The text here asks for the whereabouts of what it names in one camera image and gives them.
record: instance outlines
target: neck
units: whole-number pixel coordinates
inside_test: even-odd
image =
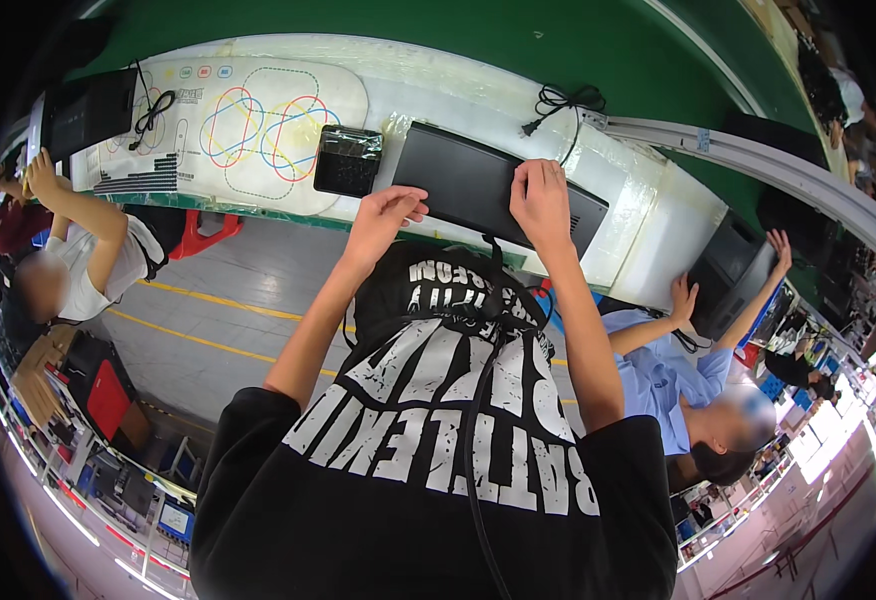
[[[705,410],[704,408],[692,408],[684,397],[681,398],[681,414],[684,417],[684,429],[687,430],[687,441],[690,448],[707,440],[707,414],[705,414]]]

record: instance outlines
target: red plastic stool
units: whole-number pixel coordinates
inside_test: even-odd
[[[169,260],[181,260],[185,257],[194,257],[198,253],[214,246],[216,243],[232,237],[241,231],[244,223],[239,222],[239,215],[226,214],[225,223],[221,230],[211,235],[202,235],[198,232],[198,216],[200,210],[189,209],[184,221],[184,234],[181,243],[168,254]]]

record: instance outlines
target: white t-shirt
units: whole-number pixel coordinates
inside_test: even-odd
[[[846,71],[842,71],[835,67],[830,67],[828,70],[831,72],[831,76],[834,77],[834,80],[838,82],[838,91],[841,92],[841,102],[844,103],[845,110],[848,111],[848,120],[843,123],[844,127],[858,123],[864,119],[864,110],[862,110],[864,92],[862,91],[862,88]]]
[[[83,226],[72,222],[68,226],[67,240],[48,238],[44,248],[64,260],[71,274],[71,289],[68,300],[58,314],[60,318],[72,321],[87,321],[117,301],[125,290],[136,280],[148,275],[148,263],[144,259],[142,246],[154,262],[165,260],[165,252],[148,227],[137,217],[128,215],[128,235],[121,246],[111,276],[101,294],[88,277],[88,260],[98,243],[96,236],[88,233]]]

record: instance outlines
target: light blue shirt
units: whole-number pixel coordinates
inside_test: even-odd
[[[645,311],[619,310],[601,317],[608,333],[652,321]],[[684,396],[694,408],[712,403],[725,388],[732,349],[723,348],[698,359],[697,366],[672,345],[672,334],[628,352],[614,355],[624,388],[624,416],[651,415],[661,428],[664,454],[692,450],[685,417],[678,402]]]

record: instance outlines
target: white mat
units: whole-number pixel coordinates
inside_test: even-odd
[[[96,146],[104,187],[96,193],[155,191],[156,159],[177,157],[177,191],[300,215],[337,196],[312,188],[321,128],[361,127],[368,98],[361,81],[337,66],[271,57],[194,57],[147,61],[142,75],[155,102],[176,100],[135,150],[126,133]],[[148,111],[135,90],[133,121]]]

